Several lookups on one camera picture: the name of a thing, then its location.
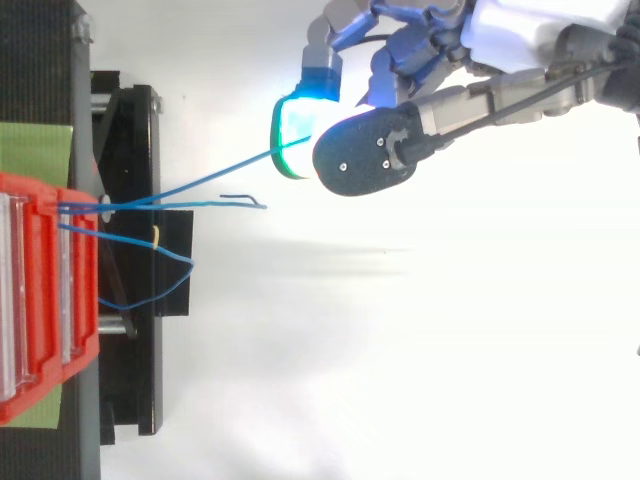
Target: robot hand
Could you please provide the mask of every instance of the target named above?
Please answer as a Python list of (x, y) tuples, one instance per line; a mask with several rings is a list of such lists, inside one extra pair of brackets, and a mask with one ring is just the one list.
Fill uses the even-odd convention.
[[(485, 126), (563, 115), (594, 99), (640, 113), (640, 66), (636, 63), (640, 57), (640, 17), (629, 13), (618, 36), (614, 35), (625, 13), (634, 11), (638, 2), (596, 2), (599, 17), (594, 11), (587, 12), (593, 7), (577, 7), (583, 10), (581, 14), (575, 11), (575, 2), (568, 2), (574, 10), (568, 18), (582, 25), (573, 24), (566, 16), (561, 20), (550, 16), (551, 23), (544, 25), (544, 42), (534, 45), (535, 55), (518, 48), (517, 42), (496, 42), (495, 31), (482, 29), (483, 22), (491, 24), (486, 17), (496, 12), (497, 3), (527, 2), (531, 8), (535, 4), (543, 10), (557, 9), (563, 3), (333, 0), (309, 28), (301, 82), (276, 106), (274, 131), (282, 126), (278, 112), (291, 100), (339, 101), (339, 52), (366, 41), (365, 35), (380, 15), (407, 26), (390, 35), (386, 46), (373, 57), (373, 75), (362, 103), (375, 110), (331, 127), (313, 152), (321, 181), (339, 195), (364, 195), (402, 183), (413, 175), (419, 161)], [(535, 38), (541, 37), (539, 31), (535, 33)], [(490, 39), (493, 48), (487, 48)], [(491, 78), (466, 88), (436, 92), (462, 67)], [(313, 105), (307, 105), (306, 114), (314, 113)], [(272, 135), (272, 146), (284, 143), (282, 140), (280, 135)], [(274, 162), (282, 173), (296, 178), (281, 155), (275, 156)]]

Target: red plastic bin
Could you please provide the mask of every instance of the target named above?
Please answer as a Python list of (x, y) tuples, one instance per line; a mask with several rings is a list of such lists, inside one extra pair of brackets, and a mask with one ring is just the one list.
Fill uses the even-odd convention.
[[(97, 239), (73, 234), (74, 351), (62, 361), (59, 201), (96, 202), (0, 174), (0, 425), (37, 404), (98, 355)], [(96, 215), (74, 216), (96, 230)]]

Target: black metal frame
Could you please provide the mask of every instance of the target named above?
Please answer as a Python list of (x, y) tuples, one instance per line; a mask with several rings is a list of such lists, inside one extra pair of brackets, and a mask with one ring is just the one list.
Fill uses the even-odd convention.
[[(0, 0), (0, 13), (0, 122), (73, 125), (73, 188), (93, 195), (106, 191), (115, 202), (157, 193), (153, 89), (113, 89), (113, 118), (103, 124), (94, 116), (92, 122), (89, 44), (72, 35), (84, 14), (76, 1)], [(94, 144), (96, 122), (104, 128), (96, 130)], [(100, 175), (90, 160), (96, 149)], [(118, 213), (104, 228), (149, 240), (154, 226), (162, 246), (191, 256), (192, 212)], [(100, 254), (101, 295), (117, 303), (165, 290), (180, 268), (154, 252), (115, 243)], [(141, 435), (155, 434), (163, 418), (160, 317), (188, 314), (188, 297), (186, 283), (163, 301), (125, 315), (128, 335), (101, 338), (99, 361), (63, 385), (57, 430), (0, 429), (0, 479), (99, 480), (100, 443), (115, 441), (114, 425), (137, 424)]]
[[(92, 74), (94, 94), (109, 94), (103, 113), (93, 116), (94, 153), (106, 193), (125, 203), (160, 189), (157, 94), (149, 86), (120, 89), (114, 72)], [(119, 212), (104, 229), (109, 233), (153, 241), (191, 256), (193, 212)], [(112, 243), (115, 270), (101, 268), (100, 294), (116, 303), (134, 303), (158, 295), (184, 274), (184, 265), (131, 245)], [(112, 278), (114, 273), (121, 280)], [(123, 291), (118, 294), (117, 287)], [(154, 435), (162, 426), (162, 316), (187, 315), (189, 282), (161, 302), (130, 312), (133, 331), (100, 339), (101, 440), (115, 441), (115, 425), (138, 425), (140, 435)], [(101, 313), (116, 312), (103, 309)]]

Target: blue light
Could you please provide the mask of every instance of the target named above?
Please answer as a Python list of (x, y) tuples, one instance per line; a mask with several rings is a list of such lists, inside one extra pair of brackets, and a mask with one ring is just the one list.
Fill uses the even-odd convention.
[(280, 145), (300, 138), (313, 137), (307, 142), (282, 152), (286, 168), (293, 174), (309, 178), (314, 176), (312, 155), (313, 147), (319, 136), (320, 128), (326, 131), (333, 123), (339, 104), (331, 100), (317, 98), (290, 98), (282, 105), (280, 112)]

